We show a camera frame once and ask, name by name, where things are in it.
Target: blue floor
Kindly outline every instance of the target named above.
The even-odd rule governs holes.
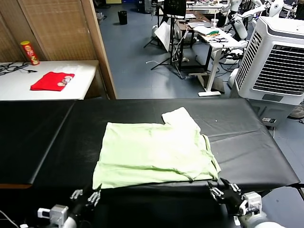
[[[128,11],[127,25],[119,25],[117,12],[120,10]],[[133,4],[112,5],[109,9],[99,11],[107,16],[100,23],[100,29],[119,99],[201,99],[197,93],[203,90],[197,79],[181,80],[173,73],[172,67],[160,66],[151,71],[150,68],[156,63],[146,64],[151,60],[161,62],[168,57],[164,50],[156,46],[143,48],[150,40],[152,26],[157,23],[156,17],[138,13]],[[208,46],[204,44],[194,45],[192,50],[185,49],[185,57],[193,60],[198,55],[204,63],[207,50]],[[224,72],[219,68],[217,76]],[[228,76],[229,73],[226,73],[220,78],[227,81]],[[226,98],[229,92],[225,83],[225,94],[217,98]],[[274,137],[301,182],[304,182],[303,136],[304,124],[286,119],[275,129]],[[285,187],[273,190],[263,198],[263,210],[270,219],[282,226],[304,227],[304,202],[295,189]]]

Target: light green t-shirt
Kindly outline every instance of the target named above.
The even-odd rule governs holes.
[[[218,180],[208,137],[184,107],[162,115],[165,124],[108,123],[93,189],[168,181]]]

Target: white cable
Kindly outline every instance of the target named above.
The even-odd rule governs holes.
[[[175,49],[175,52],[174,52],[174,54],[173,54],[173,56],[172,56],[172,62],[177,62],[177,61],[178,61],[178,59],[175,60],[175,61],[174,61],[173,59],[174,59],[174,57],[175,57],[175,55],[176,55],[177,50],[179,49],[179,45],[181,44],[181,41],[182,41],[183,39],[185,39],[185,37],[187,36],[187,34],[188,34],[188,26],[186,26],[185,35],[180,39],[180,42],[177,44],[177,47],[176,47],[176,49]]]
[[[147,63],[157,63],[157,64],[160,64],[159,62],[157,62],[157,61],[155,61],[155,60],[148,61],[148,62],[146,62],[146,64],[147,64]]]
[[[0,210],[0,213],[2,215],[4,215],[4,217],[6,217],[7,220],[11,222],[11,224],[13,224],[15,227],[19,228],[19,226],[17,226],[16,223],[14,223],[2,210]]]

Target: red can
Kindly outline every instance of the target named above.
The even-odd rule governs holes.
[[[37,55],[34,52],[34,49],[33,49],[32,45],[30,44],[30,42],[22,41],[20,44],[22,45],[23,49],[27,53],[32,65],[38,65],[40,63],[39,59],[37,58]]]

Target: cup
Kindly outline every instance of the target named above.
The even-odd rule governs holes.
[[[217,27],[219,19],[211,19],[211,28],[215,29]]]

